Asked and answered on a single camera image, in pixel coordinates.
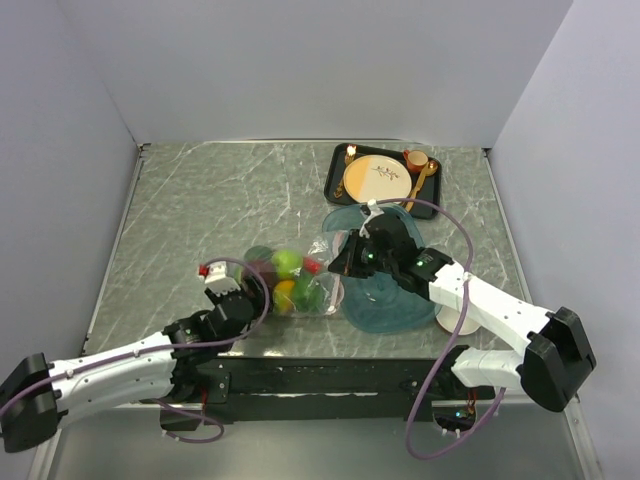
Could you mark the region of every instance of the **gray marble surface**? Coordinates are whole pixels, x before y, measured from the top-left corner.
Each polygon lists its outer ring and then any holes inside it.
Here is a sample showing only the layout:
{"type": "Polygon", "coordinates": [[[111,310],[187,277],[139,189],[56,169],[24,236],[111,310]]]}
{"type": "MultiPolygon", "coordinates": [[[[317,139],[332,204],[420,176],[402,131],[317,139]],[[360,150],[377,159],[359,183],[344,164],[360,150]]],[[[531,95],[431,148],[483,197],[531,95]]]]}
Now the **gray marble surface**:
{"type": "MultiPolygon", "coordinates": [[[[145,147],[144,164],[98,306],[86,353],[136,341],[195,310],[210,308],[197,265],[241,257],[254,244],[306,251],[335,207],[322,193],[333,149],[341,143],[199,143],[145,147]]],[[[522,297],[516,264],[479,148],[420,148],[443,166],[441,205],[468,229],[473,271],[522,297]]],[[[428,245],[463,261],[462,236],[444,217],[418,220],[428,245]]],[[[448,335],[437,325],[398,334],[355,329],[340,313],[323,318],[269,318],[232,355],[436,357],[448,335]]],[[[477,348],[507,348],[480,329],[459,339],[477,348]]]]}

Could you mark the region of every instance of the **black metal base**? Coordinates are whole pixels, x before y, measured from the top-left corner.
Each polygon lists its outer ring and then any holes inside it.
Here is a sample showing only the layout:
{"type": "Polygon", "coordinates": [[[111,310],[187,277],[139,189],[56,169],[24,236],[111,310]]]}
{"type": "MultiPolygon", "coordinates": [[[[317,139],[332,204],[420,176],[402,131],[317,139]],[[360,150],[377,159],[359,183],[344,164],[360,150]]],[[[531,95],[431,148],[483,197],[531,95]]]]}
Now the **black metal base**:
{"type": "MultiPolygon", "coordinates": [[[[449,358],[460,354],[459,347],[449,358]]],[[[198,367],[207,385],[208,416],[229,424],[258,420],[346,418],[406,419],[430,359],[309,359],[221,357],[198,367]]],[[[418,421],[432,421],[431,402],[461,400],[469,389],[443,365],[418,412],[418,421]]],[[[493,388],[475,389],[478,399],[492,399],[493,388]]],[[[194,403],[198,397],[190,399],[194,403]]],[[[162,428],[195,430],[198,421],[162,411],[162,428]]]]}

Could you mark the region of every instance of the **teal plate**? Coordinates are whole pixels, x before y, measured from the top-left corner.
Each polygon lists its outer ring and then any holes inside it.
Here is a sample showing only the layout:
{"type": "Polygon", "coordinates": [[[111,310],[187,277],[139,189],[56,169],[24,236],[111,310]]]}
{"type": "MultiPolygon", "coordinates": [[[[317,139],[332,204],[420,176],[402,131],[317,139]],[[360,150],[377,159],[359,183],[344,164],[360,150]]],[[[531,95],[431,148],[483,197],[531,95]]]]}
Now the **teal plate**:
{"type": "MultiPolygon", "coordinates": [[[[381,207],[395,213],[407,226],[418,247],[424,241],[415,222],[397,205],[381,207]]],[[[323,232],[360,228],[365,217],[360,205],[350,205],[331,212],[322,223],[323,232]]],[[[341,308],[351,324],[368,333],[391,333],[423,327],[432,322],[439,307],[401,289],[386,273],[376,273],[367,279],[342,277],[344,299],[341,308]]]]}

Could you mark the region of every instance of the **gold spoon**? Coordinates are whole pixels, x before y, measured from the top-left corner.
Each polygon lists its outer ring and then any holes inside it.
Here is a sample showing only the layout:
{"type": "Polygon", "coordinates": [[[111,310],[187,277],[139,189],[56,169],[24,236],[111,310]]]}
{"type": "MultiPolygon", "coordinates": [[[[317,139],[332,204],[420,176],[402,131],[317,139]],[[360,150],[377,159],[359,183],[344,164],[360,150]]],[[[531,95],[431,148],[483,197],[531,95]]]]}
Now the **gold spoon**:
{"type": "MultiPolygon", "coordinates": [[[[416,195],[418,195],[418,192],[420,192],[420,190],[422,189],[422,186],[424,185],[425,179],[435,174],[437,171],[438,171],[438,162],[436,162],[435,160],[429,160],[427,164],[424,166],[424,168],[422,169],[422,171],[420,172],[418,181],[416,182],[415,187],[413,187],[413,190],[411,190],[411,194],[409,195],[409,198],[416,198],[416,195]]],[[[414,202],[407,202],[407,204],[404,207],[405,210],[407,212],[410,212],[411,209],[413,208],[413,204],[414,202]]]]}

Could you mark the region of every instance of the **white enclosure wall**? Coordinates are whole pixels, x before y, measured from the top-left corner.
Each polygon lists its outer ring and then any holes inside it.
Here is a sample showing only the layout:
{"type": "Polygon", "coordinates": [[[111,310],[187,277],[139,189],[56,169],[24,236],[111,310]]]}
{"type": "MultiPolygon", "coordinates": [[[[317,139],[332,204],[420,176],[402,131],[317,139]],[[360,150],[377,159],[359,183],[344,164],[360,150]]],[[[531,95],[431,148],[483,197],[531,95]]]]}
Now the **white enclosure wall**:
{"type": "MultiPolygon", "coordinates": [[[[137,149],[55,2],[0,2],[0,378],[76,356],[137,149]]],[[[33,451],[0,449],[0,478],[33,451]]]]}
{"type": "Polygon", "coordinates": [[[608,479],[640,478],[640,4],[576,0],[491,155],[534,299],[580,312],[608,479]]]}
{"type": "Polygon", "coordinates": [[[58,0],[138,143],[492,146],[570,0],[58,0]]]}

